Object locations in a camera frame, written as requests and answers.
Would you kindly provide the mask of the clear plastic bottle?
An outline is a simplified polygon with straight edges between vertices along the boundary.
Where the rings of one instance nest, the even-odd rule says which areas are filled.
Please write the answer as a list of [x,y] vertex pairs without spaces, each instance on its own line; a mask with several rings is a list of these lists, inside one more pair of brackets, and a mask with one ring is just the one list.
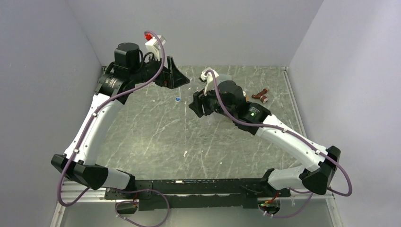
[[215,89],[206,93],[204,91],[205,89],[194,92],[192,102],[188,105],[199,118],[211,115],[212,113],[219,113],[220,111],[220,104]]

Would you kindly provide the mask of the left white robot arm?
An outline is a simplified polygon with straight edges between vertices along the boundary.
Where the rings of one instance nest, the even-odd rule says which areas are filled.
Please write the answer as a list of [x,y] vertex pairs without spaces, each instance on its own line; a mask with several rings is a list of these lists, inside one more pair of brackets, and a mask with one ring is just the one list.
[[62,179],[80,183],[90,189],[116,188],[125,199],[136,192],[135,176],[96,163],[100,146],[118,112],[126,103],[129,91],[154,82],[175,89],[189,79],[176,67],[164,47],[146,42],[147,51],[134,43],[121,43],[114,51],[114,61],[98,80],[91,107],[73,142],[62,155],[55,154],[51,164]]

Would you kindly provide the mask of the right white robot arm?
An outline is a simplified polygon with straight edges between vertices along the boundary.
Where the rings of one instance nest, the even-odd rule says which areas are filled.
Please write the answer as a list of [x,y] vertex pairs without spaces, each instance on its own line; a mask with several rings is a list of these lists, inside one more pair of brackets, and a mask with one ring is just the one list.
[[340,158],[337,147],[326,148],[308,140],[263,105],[248,101],[242,88],[233,81],[218,84],[218,93],[214,89],[194,92],[189,108],[198,117],[212,113],[224,115],[227,109],[237,128],[270,141],[301,164],[287,169],[268,169],[261,178],[264,195],[272,196],[285,188],[305,188],[315,194],[326,194],[337,170],[334,162]]

